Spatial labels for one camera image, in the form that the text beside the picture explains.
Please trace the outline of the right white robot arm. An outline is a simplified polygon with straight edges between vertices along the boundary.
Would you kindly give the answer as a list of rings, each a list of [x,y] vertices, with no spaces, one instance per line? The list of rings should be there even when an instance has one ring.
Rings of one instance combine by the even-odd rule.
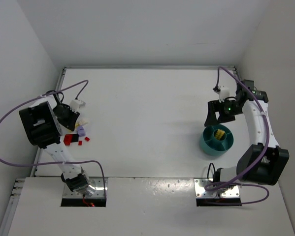
[[[215,134],[221,124],[234,121],[236,115],[244,115],[250,144],[235,167],[219,168],[214,173],[213,182],[275,185],[290,156],[274,137],[268,116],[267,93],[256,89],[254,81],[243,80],[236,84],[235,94],[233,100],[220,96],[208,102],[203,141],[211,146],[217,140]]]

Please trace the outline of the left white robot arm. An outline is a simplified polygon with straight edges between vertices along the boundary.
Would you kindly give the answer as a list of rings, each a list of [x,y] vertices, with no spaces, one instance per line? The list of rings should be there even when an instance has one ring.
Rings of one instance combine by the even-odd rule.
[[[89,177],[79,164],[74,163],[61,140],[61,125],[72,131],[79,113],[63,104],[59,96],[50,90],[28,108],[20,110],[19,116],[29,142],[45,150],[58,162],[62,171],[61,179],[70,191],[87,197],[93,195]]]

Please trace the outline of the large red lego brick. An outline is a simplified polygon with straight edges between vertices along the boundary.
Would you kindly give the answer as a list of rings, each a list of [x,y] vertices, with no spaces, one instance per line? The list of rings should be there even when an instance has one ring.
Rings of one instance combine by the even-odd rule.
[[[72,142],[72,139],[73,139],[73,134],[66,134],[64,136],[64,145],[65,146],[70,146],[70,144]]]

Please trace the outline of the yellow lego brick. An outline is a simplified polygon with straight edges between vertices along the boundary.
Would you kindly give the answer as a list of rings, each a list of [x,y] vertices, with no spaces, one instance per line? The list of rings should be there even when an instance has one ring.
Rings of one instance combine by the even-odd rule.
[[[225,135],[225,131],[222,129],[217,129],[214,133],[214,137],[217,140],[222,140],[224,135]]]

